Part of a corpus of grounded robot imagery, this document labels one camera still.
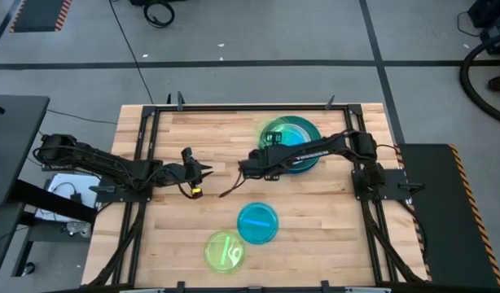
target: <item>concrete floor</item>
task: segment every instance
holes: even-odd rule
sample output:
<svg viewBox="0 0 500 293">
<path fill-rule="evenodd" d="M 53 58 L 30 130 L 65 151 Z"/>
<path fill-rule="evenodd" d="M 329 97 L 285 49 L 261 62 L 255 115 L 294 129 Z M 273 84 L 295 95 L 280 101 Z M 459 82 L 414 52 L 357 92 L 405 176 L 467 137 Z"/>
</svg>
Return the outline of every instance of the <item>concrete floor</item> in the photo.
<svg viewBox="0 0 500 293">
<path fill-rule="evenodd" d="M 14 1 L 0 0 L 0 25 Z M 364 4 L 371 13 L 380 56 L 375 57 L 370 46 Z M 173 3 L 175 23 L 159 30 L 149 26 L 128 0 L 113 3 L 136 58 L 145 66 L 142 73 L 155 103 L 164 103 L 167 93 L 180 90 L 187 103 L 323 103 L 334 94 L 335 102 L 386 103 L 387 98 L 388 105 L 386 85 L 373 62 L 361 67 L 193 65 L 220 58 L 461 60 L 480 43 L 456 30 L 456 15 L 471 4 L 472 0 L 189 0 Z M 9 33 L 9 25 L 0 38 L 0 63 L 98 64 L 0 70 L 0 94 L 46 95 L 50 109 L 110 121 L 118 117 L 122 104 L 150 102 L 107 0 L 73 1 L 57 33 Z M 464 25 L 474 29 L 469 21 Z M 493 57 L 483 53 L 478 59 Z M 192 67 L 166 65 L 175 61 Z M 118 68 L 103 68 L 101 63 L 116 63 Z M 400 123 L 406 142 L 458 147 L 500 266 L 500 123 L 467 99 L 456 67 L 385 71 L 398 114 L 391 110 L 389 118 L 392 125 Z M 487 79 L 497 75 L 500 67 L 471 70 L 475 87 L 500 108 L 500 95 L 485 89 Z M 115 127 L 48 113 L 41 130 L 70 133 L 108 150 Z M 42 186 L 51 175 L 27 161 L 20 177 Z M 20 237 L 23 233 L 15 236 L 0 273 L 0 292 L 42 292 L 80 284 L 87 253 L 83 244 L 35 244 L 30 260 L 37 263 L 37 272 L 10 280 Z"/>
</svg>

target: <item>black cable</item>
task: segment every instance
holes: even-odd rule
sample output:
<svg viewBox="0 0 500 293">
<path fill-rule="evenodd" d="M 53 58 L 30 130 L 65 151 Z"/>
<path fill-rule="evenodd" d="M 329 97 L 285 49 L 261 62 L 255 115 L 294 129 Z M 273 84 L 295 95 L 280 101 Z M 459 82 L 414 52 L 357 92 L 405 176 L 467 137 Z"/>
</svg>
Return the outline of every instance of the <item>black cable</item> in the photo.
<svg viewBox="0 0 500 293">
<path fill-rule="evenodd" d="M 479 36 L 483 35 L 484 33 L 487 33 L 493 27 L 493 25 L 491 25 L 491 26 L 489 26 L 487 28 L 484 28 L 484 30 L 482 30 L 481 33 L 478 33 L 478 34 L 473 34 L 473 33 L 469 33 L 469 32 L 466 32 L 466 31 L 462 30 L 460 28 L 460 16 L 462 14 L 466 14 L 466 13 L 467 13 L 467 11 L 464 11 L 464 12 L 460 12 L 460 13 L 458 13 L 456 15 L 456 28 L 458 29 L 458 31 L 460 33 L 465 33 L 465 34 L 467 34 L 468 36 L 471 36 L 471 37 L 479 37 Z"/>
<path fill-rule="evenodd" d="M 389 146 L 389 145 L 384 145 L 384 144 L 379 144 L 379 145 L 377 145 L 377 147 L 389 147 L 389 148 L 391 148 L 391 149 L 393 149 L 395 151 L 397 150 L 397 148 L 394 147 L 394 146 Z"/>
<path fill-rule="evenodd" d="M 189 195 L 187 192 L 184 191 L 183 187 L 181 184 L 178 183 L 178 189 L 179 189 L 179 192 L 182 193 L 182 195 L 185 195 L 186 198 L 188 199 L 198 199 L 198 198 L 195 198 L 194 196 L 192 195 Z"/>
<path fill-rule="evenodd" d="M 28 159 L 29 161 L 31 161 L 31 163 L 33 163 L 33 164 L 37 165 L 38 167 L 41 167 L 41 166 L 42 166 L 41 164 L 39 164 L 39 163 L 37 163 L 37 162 L 33 161 L 33 160 L 32 160 L 31 158 L 29 158 L 29 157 L 27 157 L 26 159 Z"/>
<path fill-rule="evenodd" d="M 82 117 L 79 117 L 79 116 L 76 116 L 76 115 L 73 115 L 73 114 L 62 113 L 62 112 L 58 112 L 58 111 L 51 110 L 51 109 L 47 109 L 47 111 L 51 112 L 51 113 L 59 114 L 59 115 L 64 115 L 64 116 L 69 116 L 69 117 L 72 117 L 72 118 L 77 118 L 77 119 L 80 119 L 80 120 L 83 120 L 83 121 L 89 121 L 89 122 L 95 122 L 95 123 L 105 123 L 105 124 L 110 124 L 110 125 L 118 125 L 117 123 L 111 122 L 111 121 L 87 119 L 87 118 L 82 118 Z"/>
<path fill-rule="evenodd" d="M 153 6 L 153 5 L 161 5 L 161 6 L 165 7 L 168 11 L 170 11 L 170 20 L 167 21 L 167 22 L 162 23 L 155 16 L 151 15 L 148 11 L 149 11 L 149 8 L 151 6 Z M 145 4 L 145 7 L 143 8 L 143 16 L 145 16 L 145 20 L 151 26 L 153 26 L 155 28 L 166 28 L 171 23 L 174 22 L 174 17 L 176 16 L 176 14 L 174 13 L 174 9 L 166 1 L 163 1 L 163 0 L 152 0 L 149 3 Z"/>
<path fill-rule="evenodd" d="M 85 171 L 85 170 L 75 170 L 75 169 L 70 169 L 69 171 L 74 171 L 74 172 L 80 172 L 80 173 L 84 173 L 84 174 L 88 174 L 88 175 L 92 175 L 94 177 L 97 177 L 98 180 L 102 180 L 102 178 L 92 172 L 88 172 L 88 171 Z"/>
<path fill-rule="evenodd" d="M 428 258 L 428 238 L 426 236 L 426 231 L 423 228 L 422 222 L 418 219 L 416 216 L 416 212 L 414 212 L 404 200 L 397 200 L 397 202 L 409 213 L 411 216 L 414 218 L 416 223 L 419 225 L 420 228 L 420 234 L 422 235 L 422 242 L 423 242 L 423 251 L 422 251 L 422 257 L 424 260 Z"/>
<path fill-rule="evenodd" d="M 127 178 L 129 179 L 130 181 L 130 184 L 131 184 L 131 187 L 134 189 L 134 190 L 138 190 L 139 186 L 136 186 L 134 184 L 134 179 L 133 179 L 133 176 L 132 174 L 129 172 L 129 170 L 122 164 L 120 163 L 119 161 L 116 161 L 116 160 L 113 160 L 113 159 L 110 159 L 110 158 L 106 158 L 104 156 L 101 156 L 101 155 L 97 155 L 95 153 L 92 153 L 90 151 L 86 151 L 86 150 L 82 150 L 82 149 L 79 149 L 77 147 L 74 147 L 74 146 L 44 146 L 44 147 L 38 147 L 36 149 L 33 150 L 33 157 L 35 159 L 37 159 L 38 161 L 41 161 L 40 159 L 38 159 L 38 152 L 40 150 L 49 150 L 49 149 L 55 149 L 55 148 L 63 148 L 63 149 L 69 149 L 69 150 L 74 150 L 74 151 L 80 151 L 80 152 L 83 152 L 83 153 L 86 153 L 88 155 L 92 155 L 93 157 L 96 157 L 96 158 L 100 158 L 102 160 L 108 160 L 108 161 L 113 161 L 115 164 L 118 164 L 120 167 L 122 167 L 125 171 L 125 175 L 127 175 Z"/>
<path fill-rule="evenodd" d="M 241 176 L 243 176 L 243 172 L 239 172 L 239 176 L 237 177 L 237 180 L 235 181 L 234 185 L 233 185 L 233 186 L 232 186 L 229 190 L 227 190 L 227 191 L 225 191 L 225 192 L 221 193 L 221 194 L 219 195 L 219 197 L 220 197 L 220 198 L 223 198 L 223 197 L 225 197 L 225 196 L 229 195 L 229 194 L 230 194 L 230 192 L 232 192 L 232 191 L 234 191 L 234 190 L 236 190 L 236 189 L 240 188 L 240 187 L 243 185 L 243 183 L 245 183 L 245 182 L 247 181 L 247 178 L 244 178 L 244 179 L 243 179 L 243 181 L 242 181 L 241 183 L 239 183 L 239 180 L 241 180 Z"/>
<path fill-rule="evenodd" d="M 4 234 L 4 235 L 0 236 L 0 240 L 2 240 L 2 238 L 6 237 L 6 236 L 7 236 L 7 235 L 9 235 L 9 234 L 14 234 L 14 233 L 16 233 L 16 232 L 18 232 L 18 231 L 20 231 L 20 230 L 24 230 L 24 229 L 27 229 L 27 228 L 29 228 L 29 226 L 22 227 L 22 228 L 20 228 L 20 229 L 14 230 L 14 231 L 12 231 L 12 232 L 10 232 L 10 233 L 6 233 L 6 234 Z"/>
<path fill-rule="evenodd" d="M 114 14 L 114 18 L 116 19 L 116 22 L 118 23 L 118 27 L 120 27 L 121 34 L 123 35 L 123 38 L 125 39 L 125 42 L 127 43 L 127 46 L 129 47 L 130 54 L 133 56 L 134 62 L 136 63 L 136 68 L 138 69 L 138 73 L 139 73 L 140 78 L 142 79 L 143 85 L 145 85 L 145 90 L 147 90 L 147 94 L 149 95 L 149 99 L 151 100 L 151 104 L 154 104 L 154 100 L 152 99 L 151 91 L 149 90 L 149 87 L 147 86 L 147 83 L 145 82 L 145 79 L 143 78 L 142 71 L 139 69 L 139 64 L 138 64 L 138 61 L 136 60 L 136 55 L 133 52 L 133 48 L 130 46 L 129 40 L 127 40 L 127 36 L 125 35 L 123 28 L 121 27 L 120 20 L 118 19 L 118 15 L 116 15 L 116 11 L 114 10 L 114 6 L 112 5 L 112 0 L 109 0 L 109 5 L 111 5 L 111 9 L 112 9 L 112 13 Z"/>
<path fill-rule="evenodd" d="M 73 193 L 75 193 L 75 194 L 77 193 L 77 188 L 71 182 L 62 182 L 62 183 L 58 184 L 55 188 L 53 188 L 52 192 L 55 192 L 59 187 L 61 187 L 62 185 L 65 185 L 65 184 L 69 184 L 70 186 L 72 186 L 72 189 L 74 190 Z"/>
<path fill-rule="evenodd" d="M 460 68 L 460 84 L 462 85 L 463 91 L 465 91 L 468 98 L 478 106 L 482 111 L 489 114 L 494 119 L 500 121 L 500 111 L 489 105 L 474 89 L 469 80 L 469 68 L 471 67 L 472 60 L 488 47 L 500 42 L 500 35 L 493 37 L 488 41 L 478 45 L 474 48 L 471 53 L 469 53 L 463 60 L 462 67 Z"/>
</svg>

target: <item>black platform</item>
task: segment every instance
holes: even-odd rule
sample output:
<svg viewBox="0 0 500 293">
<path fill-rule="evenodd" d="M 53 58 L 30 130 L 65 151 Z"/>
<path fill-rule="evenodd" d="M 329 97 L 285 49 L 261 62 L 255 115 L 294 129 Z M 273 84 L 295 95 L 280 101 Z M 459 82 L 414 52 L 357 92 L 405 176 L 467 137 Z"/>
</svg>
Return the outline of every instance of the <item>black platform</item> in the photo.
<svg viewBox="0 0 500 293">
<path fill-rule="evenodd" d="M 71 0 L 24 0 L 12 33 L 54 32 L 62 29 Z"/>
<path fill-rule="evenodd" d="M 454 146 L 402 144 L 400 151 L 409 181 L 425 184 L 413 205 L 427 236 L 432 282 L 500 287 L 500 271 Z"/>
<path fill-rule="evenodd" d="M 0 205 L 11 193 L 46 114 L 47 97 L 0 95 Z"/>
</svg>

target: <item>green plastic lid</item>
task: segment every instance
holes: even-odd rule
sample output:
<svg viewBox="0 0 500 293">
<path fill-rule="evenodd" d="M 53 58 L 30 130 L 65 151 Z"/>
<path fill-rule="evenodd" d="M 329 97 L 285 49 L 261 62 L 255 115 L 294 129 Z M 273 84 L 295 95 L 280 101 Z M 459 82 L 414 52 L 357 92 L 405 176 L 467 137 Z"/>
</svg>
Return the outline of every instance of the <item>green plastic lid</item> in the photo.
<svg viewBox="0 0 500 293">
<path fill-rule="evenodd" d="M 204 260 L 218 273 L 233 273 L 244 260 L 243 240 L 234 232 L 216 232 L 205 244 Z"/>
</svg>

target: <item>wooden tabletop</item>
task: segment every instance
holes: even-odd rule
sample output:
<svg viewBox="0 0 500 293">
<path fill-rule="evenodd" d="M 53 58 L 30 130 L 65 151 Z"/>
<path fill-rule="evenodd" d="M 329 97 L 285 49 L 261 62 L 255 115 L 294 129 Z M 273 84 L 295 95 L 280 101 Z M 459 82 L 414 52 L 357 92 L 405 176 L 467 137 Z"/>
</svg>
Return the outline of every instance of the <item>wooden tabletop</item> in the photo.
<svg viewBox="0 0 500 293">
<path fill-rule="evenodd" d="M 121 109 L 112 153 L 133 158 L 142 107 Z M 392 145 L 383 105 L 365 103 L 362 110 L 366 129 L 377 143 Z M 213 166 L 214 174 L 201 185 L 202 199 L 187 199 L 175 186 L 155 189 L 143 226 L 137 287 L 175 287 L 178 281 L 185 281 L 188 287 L 320 286 L 322 280 L 332 286 L 374 285 L 364 221 L 350 176 L 353 165 L 343 157 L 322 157 L 307 173 L 281 176 L 279 182 L 248 180 L 225 198 L 217 197 L 234 184 L 239 174 L 237 161 L 256 148 L 264 124 L 286 115 L 306 118 L 323 136 L 345 129 L 344 117 L 336 111 L 161 114 L 155 158 L 181 163 L 182 149 L 191 147 L 199 162 Z M 142 158 L 147 156 L 147 145 Z M 378 153 L 384 168 L 397 167 L 392 149 L 381 147 Z M 277 212 L 280 226 L 276 237 L 264 245 L 247 243 L 246 259 L 237 273 L 214 273 L 204 261 L 204 244 L 219 230 L 237 231 L 239 212 L 252 202 L 267 203 Z M 123 211 L 124 204 L 115 203 L 99 214 L 82 283 L 94 279 L 115 251 Z M 391 243 L 425 279 L 410 214 L 389 201 L 384 201 L 384 211 Z M 381 248 L 379 252 L 387 280 Z M 128 263 L 124 263 L 123 280 Z"/>
</svg>

